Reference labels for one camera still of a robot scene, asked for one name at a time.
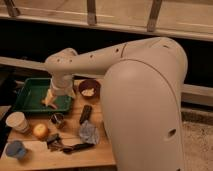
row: white container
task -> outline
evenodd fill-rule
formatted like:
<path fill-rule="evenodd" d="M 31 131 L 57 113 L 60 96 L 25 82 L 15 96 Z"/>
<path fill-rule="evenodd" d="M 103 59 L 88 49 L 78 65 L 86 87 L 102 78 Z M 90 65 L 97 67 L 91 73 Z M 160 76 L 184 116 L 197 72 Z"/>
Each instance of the white container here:
<path fill-rule="evenodd" d="M 6 124 L 20 133 L 25 133 L 30 128 L 23 112 L 11 113 L 6 119 Z"/>

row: brown bowl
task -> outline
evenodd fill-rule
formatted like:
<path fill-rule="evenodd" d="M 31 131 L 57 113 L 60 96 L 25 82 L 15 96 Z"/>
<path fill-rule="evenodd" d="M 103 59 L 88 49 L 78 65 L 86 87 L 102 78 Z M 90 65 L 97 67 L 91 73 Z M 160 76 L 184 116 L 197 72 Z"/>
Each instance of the brown bowl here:
<path fill-rule="evenodd" d="M 99 97 L 100 88 L 101 88 L 101 84 L 94 79 L 84 80 L 78 86 L 79 92 L 86 99 Z"/>

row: black wall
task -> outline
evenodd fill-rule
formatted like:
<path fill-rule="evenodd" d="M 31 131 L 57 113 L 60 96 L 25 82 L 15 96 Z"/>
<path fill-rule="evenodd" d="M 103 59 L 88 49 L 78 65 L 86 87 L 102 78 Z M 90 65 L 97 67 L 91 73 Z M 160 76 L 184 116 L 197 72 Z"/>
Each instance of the black wall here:
<path fill-rule="evenodd" d="M 0 20 L 0 56 L 44 61 L 66 47 L 78 53 L 151 36 L 122 32 Z M 213 87 L 213 42 L 175 39 L 185 49 L 189 69 L 185 83 Z"/>

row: gray cloth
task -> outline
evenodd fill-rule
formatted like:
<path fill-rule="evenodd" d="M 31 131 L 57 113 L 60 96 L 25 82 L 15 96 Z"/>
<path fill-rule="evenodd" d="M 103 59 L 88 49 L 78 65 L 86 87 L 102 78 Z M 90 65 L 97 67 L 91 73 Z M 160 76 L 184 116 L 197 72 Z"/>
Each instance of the gray cloth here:
<path fill-rule="evenodd" d="M 79 136 L 84 143 L 98 144 L 99 132 L 95 125 L 88 120 L 84 121 L 79 129 Z"/>

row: green plastic tray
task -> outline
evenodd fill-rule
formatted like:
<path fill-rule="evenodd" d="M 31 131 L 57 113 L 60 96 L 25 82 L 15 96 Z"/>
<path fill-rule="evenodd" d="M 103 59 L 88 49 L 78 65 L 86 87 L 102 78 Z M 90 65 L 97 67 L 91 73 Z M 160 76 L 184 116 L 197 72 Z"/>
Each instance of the green plastic tray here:
<path fill-rule="evenodd" d="M 54 103 L 57 105 L 58 109 L 46 107 L 41 104 L 41 100 L 45 98 L 49 86 L 49 78 L 28 78 L 13 105 L 12 111 L 21 111 L 26 114 L 68 113 L 72 106 L 72 98 L 69 96 L 57 97 Z"/>

